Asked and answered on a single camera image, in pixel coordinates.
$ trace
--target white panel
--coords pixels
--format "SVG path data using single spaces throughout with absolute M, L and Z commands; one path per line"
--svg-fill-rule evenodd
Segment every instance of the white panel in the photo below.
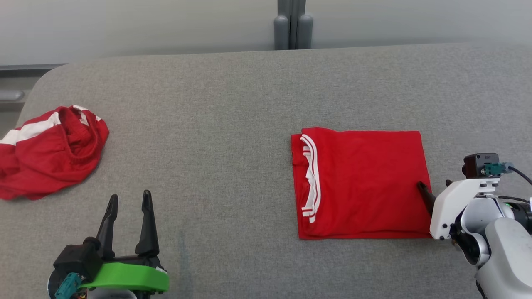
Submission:
M 306 0 L 312 48 L 496 39 L 532 44 L 530 0 Z
M 0 65 L 273 49 L 277 2 L 2 0 Z

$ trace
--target red garment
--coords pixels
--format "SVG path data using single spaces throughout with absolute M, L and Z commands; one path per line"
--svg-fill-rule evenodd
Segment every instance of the red garment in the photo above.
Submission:
M 105 122 L 79 107 L 59 107 L 0 140 L 0 198 L 38 200 L 81 183 L 96 168 L 109 135 Z
M 292 135 L 292 156 L 301 239 L 431 237 L 419 132 L 308 128 Z

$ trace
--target folded red cloth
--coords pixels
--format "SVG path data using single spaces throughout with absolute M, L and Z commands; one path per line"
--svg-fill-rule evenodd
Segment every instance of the folded red cloth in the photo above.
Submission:
M 0 198 L 38 200 L 81 183 L 96 168 L 109 135 L 105 122 L 79 107 L 59 107 L 0 140 Z
M 301 239 L 430 238 L 419 132 L 307 128 L 292 156 Z

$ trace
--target gray fabric surface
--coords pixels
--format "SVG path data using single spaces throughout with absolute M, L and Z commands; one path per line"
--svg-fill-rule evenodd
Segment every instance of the gray fabric surface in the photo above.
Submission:
M 532 173 L 532 51 L 413 45 L 138 56 L 70 64 L 39 80 L 19 124 L 79 104 L 111 131 L 83 184 L 0 202 L 0 297 L 45 298 L 67 244 L 95 235 L 120 196 L 117 255 L 151 190 L 171 290 L 159 298 L 480 298 L 449 242 L 297 238 L 290 134 L 303 127 L 420 130 L 435 193 L 462 158 L 497 152 Z M 505 195 L 527 196 L 519 177 Z

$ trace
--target folded red shirt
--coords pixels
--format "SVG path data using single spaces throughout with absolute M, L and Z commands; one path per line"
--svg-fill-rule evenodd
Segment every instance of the folded red shirt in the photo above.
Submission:
M 430 238 L 419 132 L 307 128 L 292 156 L 301 239 Z
M 59 107 L 0 140 L 0 198 L 38 200 L 81 183 L 94 171 L 109 135 L 105 122 L 79 107 Z

